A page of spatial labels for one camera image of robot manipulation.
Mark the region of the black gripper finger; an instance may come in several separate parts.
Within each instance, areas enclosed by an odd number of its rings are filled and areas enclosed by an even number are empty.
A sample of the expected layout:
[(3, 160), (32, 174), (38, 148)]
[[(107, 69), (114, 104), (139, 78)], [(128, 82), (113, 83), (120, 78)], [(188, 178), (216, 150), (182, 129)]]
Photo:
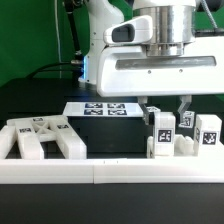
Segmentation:
[(181, 101), (181, 104), (178, 108), (178, 113), (179, 113), (179, 117), (180, 117), (180, 122), (183, 123), (184, 122), (184, 114), (192, 103), (192, 96), (191, 95), (182, 95), (182, 96), (180, 96), (180, 101)]
[(143, 112), (143, 120), (144, 120), (145, 124), (148, 125), (149, 124), (149, 116), (150, 116), (149, 111), (146, 107), (148, 98), (145, 96), (140, 96), (137, 98), (137, 100), (138, 100), (138, 105), (140, 106), (140, 108)]

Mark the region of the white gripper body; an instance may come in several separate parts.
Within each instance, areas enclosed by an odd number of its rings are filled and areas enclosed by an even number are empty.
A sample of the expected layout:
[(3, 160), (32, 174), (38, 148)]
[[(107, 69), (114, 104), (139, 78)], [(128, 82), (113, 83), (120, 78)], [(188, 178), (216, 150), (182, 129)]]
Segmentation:
[(97, 91), (104, 97), (224, 93), (224, 36), (199, 37), (182, 56), (149, 56), (143, 46), (106, 48)]

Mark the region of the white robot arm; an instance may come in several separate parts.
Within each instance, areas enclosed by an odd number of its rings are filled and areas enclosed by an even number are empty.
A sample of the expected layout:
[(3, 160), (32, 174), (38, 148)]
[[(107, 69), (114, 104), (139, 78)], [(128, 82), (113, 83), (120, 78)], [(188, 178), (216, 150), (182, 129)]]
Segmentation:
[(84, 0), (91, 47), (79, 81), (103, 97), (176, 95), (184, 116), (194, 95), (224, 94), (224, 29), (197, 30), (198, 11), (211, 16), (224, 0), (134, 0), (126, 21), (108, 0)]

